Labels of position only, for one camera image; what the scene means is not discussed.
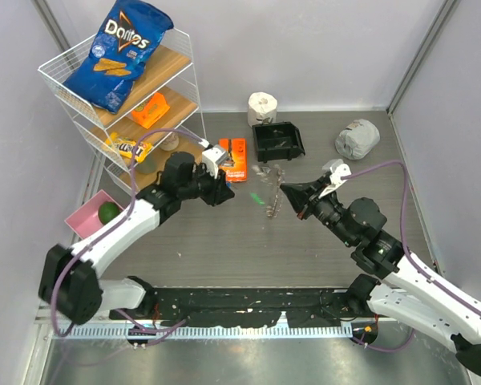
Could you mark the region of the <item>keys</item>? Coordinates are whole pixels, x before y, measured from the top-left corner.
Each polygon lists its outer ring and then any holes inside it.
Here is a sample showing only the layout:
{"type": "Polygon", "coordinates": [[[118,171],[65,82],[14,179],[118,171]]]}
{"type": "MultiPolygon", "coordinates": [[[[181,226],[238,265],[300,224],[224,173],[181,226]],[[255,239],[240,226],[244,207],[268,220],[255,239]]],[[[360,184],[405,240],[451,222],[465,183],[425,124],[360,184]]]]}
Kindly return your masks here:
{"type": "Polygon", "coordinates": [[[264,148],[281,148],[291,143],[291,139],[286,130],[281,128],[269,129],[264,142],[264,148]]]}

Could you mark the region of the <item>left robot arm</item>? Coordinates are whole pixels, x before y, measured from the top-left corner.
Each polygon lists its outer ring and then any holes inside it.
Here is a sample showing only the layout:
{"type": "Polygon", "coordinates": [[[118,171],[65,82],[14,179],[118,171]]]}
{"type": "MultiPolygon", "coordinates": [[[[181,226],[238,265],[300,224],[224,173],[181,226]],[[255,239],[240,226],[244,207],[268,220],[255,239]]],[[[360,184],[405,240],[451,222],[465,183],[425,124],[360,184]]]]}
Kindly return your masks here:
{"type": "Polygon", "coordinates": [[[218,206],[234,197],[221,165],[228,153],[206,148],[201,162],[188,152],[174,152],[158,180],[140,190],[117,217],[70,247],[54,245],[46,254],[38,296],[74,325],[83,325],[98,312],[128,311],[139,319],[155,312],[154,288],[140,278],[104,280],[109,265],[143,235],[176,214],[183,201],[201,199],[218,206]]]}

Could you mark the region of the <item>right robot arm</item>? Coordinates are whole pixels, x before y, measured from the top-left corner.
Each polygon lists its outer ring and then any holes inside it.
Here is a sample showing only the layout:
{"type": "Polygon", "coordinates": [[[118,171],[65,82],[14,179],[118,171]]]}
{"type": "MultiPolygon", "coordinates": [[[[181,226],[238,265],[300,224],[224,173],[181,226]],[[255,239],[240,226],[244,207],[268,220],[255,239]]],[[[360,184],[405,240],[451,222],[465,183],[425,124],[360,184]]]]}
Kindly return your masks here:
{"type": "Polygon", "coordinates": [[[325,174],[314,182],[284,183],[297,217],[318,219],[346,247],[363,273],[358,288],[346,297],[352,314],[369,311],[394,318],[430,336],[455,353],[469,371],[481,377],[481,301],[463,292],[429,268],[405,245],[384,230],[386,217],[368,197],[344,207],[337,185],[325,174]]]}

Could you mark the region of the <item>orange razor box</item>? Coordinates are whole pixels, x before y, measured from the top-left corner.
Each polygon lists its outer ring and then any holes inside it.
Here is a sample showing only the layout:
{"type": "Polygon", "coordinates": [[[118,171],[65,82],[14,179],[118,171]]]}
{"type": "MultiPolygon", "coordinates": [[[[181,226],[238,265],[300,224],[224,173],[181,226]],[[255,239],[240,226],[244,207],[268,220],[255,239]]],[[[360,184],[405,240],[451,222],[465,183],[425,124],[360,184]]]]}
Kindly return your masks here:
{"type": "Polygon", "coordinates": [[[248,179],[247,141],[245,138],[221,138],[219,145],[227,151],[227,158],[220,166],[226,173],[226,181],[245,182],[248,179]]]}

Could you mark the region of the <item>black plastic storage bin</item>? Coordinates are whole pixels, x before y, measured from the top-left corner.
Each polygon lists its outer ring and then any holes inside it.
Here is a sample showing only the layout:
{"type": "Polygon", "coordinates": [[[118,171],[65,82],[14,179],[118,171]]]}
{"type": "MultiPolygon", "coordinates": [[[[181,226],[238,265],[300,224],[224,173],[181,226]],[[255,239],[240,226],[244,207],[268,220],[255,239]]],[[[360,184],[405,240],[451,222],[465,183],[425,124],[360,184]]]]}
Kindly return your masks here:
{"type": "Polygon", "coordinates": [[[253,147],[258,162],[292,160],[305,155],[298,127],[291,122],[252,126],[253,147]]]}

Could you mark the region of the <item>grey wrapped paper bundle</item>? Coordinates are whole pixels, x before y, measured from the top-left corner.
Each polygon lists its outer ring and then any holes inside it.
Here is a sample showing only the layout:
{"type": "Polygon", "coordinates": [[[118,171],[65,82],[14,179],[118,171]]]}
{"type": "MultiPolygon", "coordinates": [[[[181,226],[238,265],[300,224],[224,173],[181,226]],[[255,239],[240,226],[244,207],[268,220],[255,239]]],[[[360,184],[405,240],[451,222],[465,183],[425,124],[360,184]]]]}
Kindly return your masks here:
{"type": "Polygon", "coordinates": [[[379,143],[378,128],[369,120],[354,120],[334,141],[337,152],[348,160],[361,160],[379,143]]]}

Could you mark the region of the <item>white toilet paper roll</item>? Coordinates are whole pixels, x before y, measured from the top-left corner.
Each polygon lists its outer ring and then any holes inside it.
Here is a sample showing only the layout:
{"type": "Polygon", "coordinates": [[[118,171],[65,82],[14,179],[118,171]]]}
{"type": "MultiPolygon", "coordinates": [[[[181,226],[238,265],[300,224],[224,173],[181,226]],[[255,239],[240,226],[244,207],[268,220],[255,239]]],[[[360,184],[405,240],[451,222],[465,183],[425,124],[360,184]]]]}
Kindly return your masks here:
{"type": "Polygon", "coordinates": [[[252,93],[248,99],[249,126],[272,124],[276,120],[277,105],[277,99],[268,93],[262,91],[252,93]]]}

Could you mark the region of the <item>yellow M&M candy bag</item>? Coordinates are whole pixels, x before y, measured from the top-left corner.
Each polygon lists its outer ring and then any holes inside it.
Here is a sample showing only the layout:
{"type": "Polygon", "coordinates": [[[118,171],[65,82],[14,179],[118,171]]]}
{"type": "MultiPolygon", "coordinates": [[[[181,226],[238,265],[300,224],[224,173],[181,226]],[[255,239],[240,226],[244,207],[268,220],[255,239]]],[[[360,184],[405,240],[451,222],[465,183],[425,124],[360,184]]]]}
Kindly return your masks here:
{"type": "Polygon", "coordinates": [[[112,132],[105,140],[110,148],[118,150],[119,154],[129,160],[135,158],[136,163],[142,163],[153,148],[153,145],[144,141],[139,144],[135,140],[121,136],[118,132],[112,132]]]}

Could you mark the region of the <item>orange snack box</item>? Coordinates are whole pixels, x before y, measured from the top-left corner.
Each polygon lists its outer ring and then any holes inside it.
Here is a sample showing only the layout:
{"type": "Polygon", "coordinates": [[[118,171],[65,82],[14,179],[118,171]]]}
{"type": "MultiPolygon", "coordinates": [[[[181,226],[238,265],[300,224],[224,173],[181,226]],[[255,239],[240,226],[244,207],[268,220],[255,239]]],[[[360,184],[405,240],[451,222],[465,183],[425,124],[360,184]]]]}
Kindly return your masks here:
{"type": "Polygon", "coordinates": [[[156,92],[150,99],[134,108],[130,113],[130,118],[142,128],[149,129],[169,112],[169,110],[170,106],[164,95],[156,92]]]}

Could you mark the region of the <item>green lime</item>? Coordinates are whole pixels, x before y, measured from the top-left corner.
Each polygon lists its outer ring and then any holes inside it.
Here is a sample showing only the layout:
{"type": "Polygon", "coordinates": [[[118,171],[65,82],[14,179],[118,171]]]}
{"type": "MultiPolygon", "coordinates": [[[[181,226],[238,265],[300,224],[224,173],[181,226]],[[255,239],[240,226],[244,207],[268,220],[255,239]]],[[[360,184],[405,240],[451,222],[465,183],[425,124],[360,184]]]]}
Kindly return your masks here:
{"type": "Polygon", "coordinates": [[[112,201],[106,201],[99,206],[98,218],[101,224],[106,225],[121,213],[121,208],[112,201]]]}

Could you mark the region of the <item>pink plastic tray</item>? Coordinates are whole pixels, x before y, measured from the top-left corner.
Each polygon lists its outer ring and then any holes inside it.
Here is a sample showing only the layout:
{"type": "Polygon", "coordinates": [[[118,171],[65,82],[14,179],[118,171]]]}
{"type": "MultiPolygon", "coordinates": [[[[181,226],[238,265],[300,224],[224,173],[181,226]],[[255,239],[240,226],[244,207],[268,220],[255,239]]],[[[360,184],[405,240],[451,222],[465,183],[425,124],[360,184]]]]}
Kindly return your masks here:
{"type": "Polygon", "coordinates": [[[123,211],[123,207],[109,194],[104,190],[99,190],[65,220],[66,225],[79,238],[89,237],[103,227],[103,223],[99,219],[99,209],[107,203],[116,205],[119,212],[123,211]]]}

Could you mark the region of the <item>blue Doritos chip bag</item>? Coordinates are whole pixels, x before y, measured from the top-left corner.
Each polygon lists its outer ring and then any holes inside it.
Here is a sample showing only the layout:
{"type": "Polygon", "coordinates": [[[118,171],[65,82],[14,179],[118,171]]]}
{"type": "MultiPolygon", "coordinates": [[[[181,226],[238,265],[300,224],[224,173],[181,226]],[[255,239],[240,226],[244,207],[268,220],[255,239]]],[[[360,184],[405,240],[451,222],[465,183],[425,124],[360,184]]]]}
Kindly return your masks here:
{"type": "Polygon", "coordinates": [[[146,63],[174,27],[162,10],[143,1],[117,1],[92,41],[88,56],[63,85],[115,114],[146,63]]]}

